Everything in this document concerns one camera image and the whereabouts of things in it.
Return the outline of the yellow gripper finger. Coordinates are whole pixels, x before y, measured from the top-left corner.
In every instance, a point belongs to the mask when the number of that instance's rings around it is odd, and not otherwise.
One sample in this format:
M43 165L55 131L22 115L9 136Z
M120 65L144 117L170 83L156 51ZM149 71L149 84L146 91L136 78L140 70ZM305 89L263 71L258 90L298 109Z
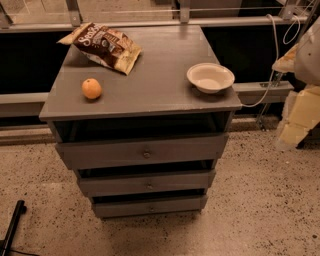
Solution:
M291 91L277 127L276 148L291 150L297 147L319 123L320 87L307 85L300 92Z
M295 44L280 59L272 65L272 69L280 73L293 73L298 45Z

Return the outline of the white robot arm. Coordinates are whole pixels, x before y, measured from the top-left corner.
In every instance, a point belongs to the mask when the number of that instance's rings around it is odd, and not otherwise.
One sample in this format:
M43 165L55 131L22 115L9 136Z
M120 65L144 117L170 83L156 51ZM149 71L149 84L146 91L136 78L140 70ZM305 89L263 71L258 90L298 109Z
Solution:
M300 92L290 92L285 101L276 145L287 150L296 147L320 123L320 17L272 69L293 73L306 84Z

